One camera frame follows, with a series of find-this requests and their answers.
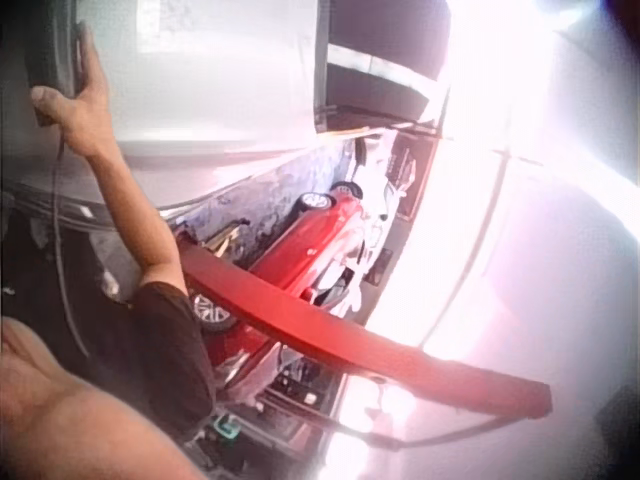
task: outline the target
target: garage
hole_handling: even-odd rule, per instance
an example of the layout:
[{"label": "garage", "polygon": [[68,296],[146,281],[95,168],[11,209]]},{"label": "garage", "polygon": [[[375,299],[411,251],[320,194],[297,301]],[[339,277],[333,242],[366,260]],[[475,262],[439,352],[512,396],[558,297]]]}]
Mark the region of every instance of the garage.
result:
[{"label": "garage", "polygon": [[2,473],[632,478],[627,3],[3,5]]}]

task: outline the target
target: white car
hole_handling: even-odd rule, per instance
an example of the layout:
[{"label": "white car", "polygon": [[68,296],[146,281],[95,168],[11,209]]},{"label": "white car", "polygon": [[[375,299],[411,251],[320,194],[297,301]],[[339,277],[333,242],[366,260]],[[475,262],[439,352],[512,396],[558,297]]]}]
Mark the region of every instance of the white car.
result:
[{"label": "white car", "polygon": [[[370,270],[379,257],[400,201],[416,177],[416,161],[409,151],[394,154],[397,134],[396,130],[386,130],[378,138],[364,139],[366,156],[354,166],[350,182],[345,182],[343,187],[359,190],[357,193],[369,216],[365,271]],[[397,168],[393,168],[395,162],[400,162]],[[398,172],[396,178],[387,176],[390,170]]]}]

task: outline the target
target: finger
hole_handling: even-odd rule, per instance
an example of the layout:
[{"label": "finger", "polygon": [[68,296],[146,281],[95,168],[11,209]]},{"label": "finger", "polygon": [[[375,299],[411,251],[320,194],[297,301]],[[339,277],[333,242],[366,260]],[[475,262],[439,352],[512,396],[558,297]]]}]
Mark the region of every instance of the finger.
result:
[{"label": "finger", "polygon": [[51,117],[57,123],[65,123],[74,108],[72,100],[49,87],[33,87],[31,89],[31,101],[38,110]]},{"label": "finger", "polygon": [[80,29],[80,56],[82,62],[82,70],[87,80],[87,87],[90,88],[106,88],[107,82],[100,64],[98,51],[93,42],[91,30],[85,22],[81,22]]}]

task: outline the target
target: black sleeve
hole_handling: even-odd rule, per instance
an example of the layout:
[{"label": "black sleeve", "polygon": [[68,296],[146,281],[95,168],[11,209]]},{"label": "black sleeve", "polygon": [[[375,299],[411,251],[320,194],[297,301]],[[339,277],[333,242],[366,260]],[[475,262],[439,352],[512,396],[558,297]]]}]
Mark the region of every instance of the black sleeve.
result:
[{"label": "black sleeve", "polygon": [[132,330],[148,413],[174,440],[189,440],[212,413],[213,371],[187,296],[160,282],[132,300]]}]

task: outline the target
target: hand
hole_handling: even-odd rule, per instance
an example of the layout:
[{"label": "hand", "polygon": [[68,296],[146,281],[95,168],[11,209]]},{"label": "hand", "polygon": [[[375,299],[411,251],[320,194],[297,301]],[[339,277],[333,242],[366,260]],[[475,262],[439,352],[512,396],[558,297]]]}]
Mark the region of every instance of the hand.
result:
[{"label": "hand", "polygon": [[107,78],[89,28],[80,24],[80,55],[84,90],[76,99],[59,91],[37,86],[31,89],[34,106],[60,124],[67,145],[78,155],[91,159],[117,149],[111,114]]}]

